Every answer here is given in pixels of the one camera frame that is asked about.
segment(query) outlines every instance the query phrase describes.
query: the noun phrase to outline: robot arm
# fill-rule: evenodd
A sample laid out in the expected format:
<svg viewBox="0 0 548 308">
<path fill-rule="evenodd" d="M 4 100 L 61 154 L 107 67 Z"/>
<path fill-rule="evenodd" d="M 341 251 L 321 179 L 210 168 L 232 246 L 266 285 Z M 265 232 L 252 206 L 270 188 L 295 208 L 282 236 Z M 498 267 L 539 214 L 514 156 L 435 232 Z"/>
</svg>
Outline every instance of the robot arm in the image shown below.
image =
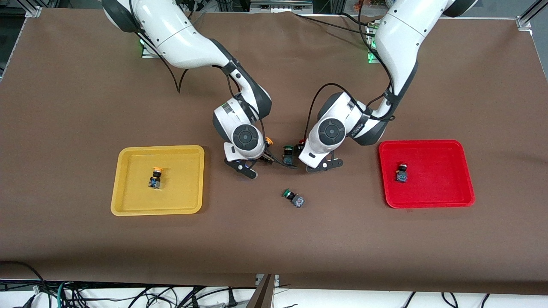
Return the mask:
<svg viewBox="0 0 548 308">
<path fill-rule="evenodd" d="M 377 110 L 357 101 L 360 111 L 346 93 L 332 95 L 318 114 L 299 159 L 312 168 L 339 147 L 346 136 L 360 145 L 375 144 L 387 121 L 406 93 L 418 68 L 420 45 L 442 13 L 459 16 L 477 0 L 397 0 L 381 19 L 375 33 L 376 49 L 392 77 L 391 88 Z"/>
<path fill-rule="evenodd" d="M 268 93 L 219 42 L 202 36 L 173 0 L 102 0 L 110 21 L 125 32 L 148 38 L 147 44 L 182 69 L 215 66 L 242 89 L 215 109 L 213 125 L 225 140 L 228 161 L 256 159 L 264 137 L 252 124 L 270 113 Z"/>
</svg>

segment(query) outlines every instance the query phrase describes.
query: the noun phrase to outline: cable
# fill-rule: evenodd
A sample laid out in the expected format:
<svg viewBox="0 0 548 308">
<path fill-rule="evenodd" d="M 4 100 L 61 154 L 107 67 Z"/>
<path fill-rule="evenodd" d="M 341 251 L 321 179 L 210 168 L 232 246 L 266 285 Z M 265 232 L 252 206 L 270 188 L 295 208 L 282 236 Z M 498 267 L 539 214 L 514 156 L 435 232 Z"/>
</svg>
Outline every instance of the cable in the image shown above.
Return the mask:
<svg viewBox="0 0 548 308">
<path fill-rule="evenodd" d="M 340 13 L 342 16 L 346 16 L 348 18 L 350 18 L 350 20 L 352 20 L 353 22 L 355 22 L 356 24 L 360 24 L 362 26 L 367 26 L 367 22 L 362 22 L 360 23 L 359 21 L 357 21 L 354 17 L 352 17 L 350 14 L 347 14 L 347 13 L 344 13 L 344 12 L 341 12 Z"/>
<path fill-rule="evenodd" d="M 329 3 L 331 3 L 331 0 L 327 0 L 327 1 L 326 1 L 326 3 L 324 4 L 324 6 L 323 6 L 321 9 L 319 9 L 318 14 L 321 14 L 322 11 L 323 11 L 323 9 L 326 8 L 327 5 L 328 5 Z"/>
<path fill-rule="evenodd" d="M 334 24 L 330 24 L 330 23 L 328 23 L 328 22 L 325 22 L 325 21 L 322 21 L 322 20 L 317 20 L 317 19 L 314 19 L 314 18 L 310 18 L 310 17 L 308 17 L 308 16 L 302 16 L 302 15 L 299 15 L 299 14 L 297 14 L 297 16 L 298 16 L 298 17 L 301 17 L 301 18 L 304 18 L 304 19 L 308 19 L 308 20 L 312 20 L 312 21 L 318 22 L 318 23 L 320 23 L 320 24 L 328 25 L 328 26 L 331 26 L 331 27 L 343 29 L 343 30 L 346 30 L 346 31 L 354 32 L 354 33 L 359 33 L 359 31 L 356 31 L 356 30 L 349 29 L 349 28 L 345 28 L 345 27 L 341 27 L 341 26 L 334 25 Z M 367 35 L 367 36 L 375 36 L 374 34 L 371 34 L 371 33 L 366 33 L 366 35 Z"/>
<path fill-rule="evenodd" d="M 232 289 L 232 290 L 238 290 L 238 289 L 256 289 L 256 288 L 250 288 L 250 287 L 234 287 L 234 288 L 230 288 L 230 289 Z M 204 297 L 206 297 L 206 296 L 210 296 L 210 295 L 215 294 L 215 293 L 218 293 L 218 292 L 228 291 L 228 290 L 229 290 L 229 288 L 224 288 L 224 289 L 219 289 L 219 290 L 211 291 L 211 292 L 209 292 L 209 293 L 205 293 L 205 294 L 203 294 L 203 295 L 198 296 L 198 297 L 196 298 L 196 300 L 193 300 L 193 301 L 192 301 L 192 303 L 194 303 L 194 301 L 195 301 L 196 303 L 198 303 L 198 300 L 201 299 L 201 298 L 204 298 Z M 192 303 L 190 303 L 190 304 L 188 304 L 188 305 L 185 305 L 184 307 L 185 307 L 185 308 L 190 307 L 190 305 L 191 305 Z"/>
<path fill-rule="evenodd" d="M 36 297 L 36 294 L 31 296 L 31 298 L 28 299 L 28 301 L 23 305 L 22 308 L 31 308 L 32 302 L 34 301 L 34 298 Z"/>
<path fill-rule="evenodd" d="M 190 291 L 186 296 L 185 298 L 182 299 L 181 302 L 179 302 L 179 304 L 177 305 L 177 307 L 175 308 L 181 308 L 188 300 L 190 300 L 192 298 L 193 295 L 196 295 L 198 292 L 200 292 L 201 290 L 205 289 L 205 287 L 196 287 L 196 288 L 193 288 L 192 291 Z"/>
<path fill-rule="evenodd" d="M 455 304 L 451 304 L 445 297 L 445 292 L 442 292 L 442 298 L 443 298 L 443 301 L 446 302 L 447 305 L 453 307 L 453 308 L 459 308 L 459 303 L 456 301 L 456 297 L 455 297 L 455 294 L 453 294 L 453 292 L 449 292 L 449 294 L 451 294 L 451 297 L 453 298 L 453 301 L 455 301 Z"/>
<path fill-rule="evenodd" d="M 411 303 L 411 300 L 413 299 L 413 296 L 415 296 L 416 292 L 411 292 L 411 295 L 407 298 L 407 301 L 405 303 L 405 305 L 402 306 L 402 308 L 407 308 L 409 307 L 409 303 Z"/>
<path fill-rule="evenodd" d="M 372 103 L 378 101 L 379 99 L 383 98 L 384 94 L 381 94 L 379 96 L 377 96 L 376 98 L 372 99 L 370 102 L 367 103 L 367 107 L 369 107 L 369 105 L 371 105 Z"/>
<path fill-rule="evenodd" d="M 52 290 L 46 285 L 44 278 L 42 278 L 42 276 L 38 273 L 38 271 L 35 270 L 34 267 L 30 266 L 27 263 L 20 262 L 20 261 L 0 261 L 0 265 L 7 265 L 7 264 L 20 265 L 20 266 L 24 266 L 24 267 L 28 268 L 29 270 L 31 270 L 36 275 L 36 277 L 38 277 L 38 279 L 40 279 L 40 282 L 41 282 L 42 286 L 44 287 L 44 291 L 46 293 L 52 294 Z"/>
<path fill-rule="evenodd" d="M 179 79 L 179 85 L 177 86 L 177 93 L 181 93 L 181 84 L 182 84 L 182 79 L 185 78 L 185 75 L 186 75 L 186 72 L 188 72 L 189 69 L 185 69 L 185 71 L 182 73 L 181 75 L 181 79 Z"/>
<path fill-rule="evenodd" d="M 257 118 L 259 118 L 259 112 L 257 111 L 257 109 L 255 109 L 255 107 L 253 107 L 250 103 L 246 102 L 245 100 L 238 100 L 238 99 L 234 96 L 234 92 L 232 91 L 232 85 L 230 84 L 230 79 L 229 79 L 228 76 L 226 76 L 226 81 L 227 81 L 228 84 L 229 84 L 229 90 L 230 90 L 230 94 L 232 95 L 232 98 L 234 98 L 234 99 L 237 100 L 237 101 L 242 101 L 242 102 L 244 102 L 245 104 L 247 104 L 247 106 L 249 106 L 249 107 L 253 110 L 253 112 L 255 112 L 255 114 L 257 115 Z M 265 143 L 265 152 L 272 158 L 272 160 L 273 160 L 275 163 L 277 163 L 277 164 L 279 164 L 279 165 L 282 165 L 282 166 L 284 166 L 284 167 L 286 167 L 286 168 L 289 168 L 289 169 L 297 169 L 298 167 L 295 166 L 295 165 L 286 164 L 286 163 L 284 163 L 283 161 L 280 161 L 280 160 L 279 160 L 279 159 L 270 151 L 269 147 L 266 146 L 268 143 L 266 142 L 265 125 L 263 124 L 261 118 L 259 118 L 259 122 L 261 123 L 262 137 L 265 139 L 265 140 L 264 140 L 264 143 Z"/>
<path fill-rule="evenodd" d="M 483 297 L 483 299 L 482 299 L 482 301 L 481 301 L 481 308 L 485 308 L 485 302 L 487 301 L 487 299 L 489 298 L 490 295 L 491 295 L 491 294 L 487 293 L 487 294 Z"/>
<path fill-rule="evenodd" d="M 131 303 L 129 303 L 129 306 L 128 308 L 131 308 L 131 306 L 133 306 L 133 304 L 135 304 L 135 302 L 138 300 L 139 297 L 143 296 L 146 294 L 146 292 L 148 292 L 151 288 L 150 287 L 147 287 L 145 288 L 143 291 L 141 291 L 141 293 L 139 293 L 139 295 L 137 295 Z"/>
</svg>

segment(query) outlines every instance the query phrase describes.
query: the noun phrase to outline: brown tablecloth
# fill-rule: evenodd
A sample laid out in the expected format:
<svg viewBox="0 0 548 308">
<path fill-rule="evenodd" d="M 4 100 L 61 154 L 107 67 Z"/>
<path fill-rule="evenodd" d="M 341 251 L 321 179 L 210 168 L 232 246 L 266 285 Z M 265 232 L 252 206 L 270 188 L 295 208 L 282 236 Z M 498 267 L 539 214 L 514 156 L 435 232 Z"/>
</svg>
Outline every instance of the brown tablecloth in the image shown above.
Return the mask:
<svg viewBox="0 0 548 308">
<path fill-rule="evenodd" d="M 278 155 L 302 138 L 324 83 L 362 101 L 387 85 L 358 35 L 291 13 L 207 14 L 196 27 L 272 96 L 264 124 Z M 0 84 L 0 259 L 55 280 L 253 285 L 272 272 L 292 287 L 548 294 L 548 87 L 514 21 L 440 20 L 383 137 L 459 140 L 470 208 L 389 208 L 377 146 L 352 140 L 336 152 L 340 169 L 258 163 L 249 180 L 224 165 L 212 125 L 230 97 L 225 76 L 191 70 L 178 94 L 159 60 L 139 56 L 100 10 L 27 20 Z M 207 153 L 198 214 L 111 214 L 121 149 L 185 144 Z M 288 187 L 303 208 L 281 197 Z"/>
</svg>

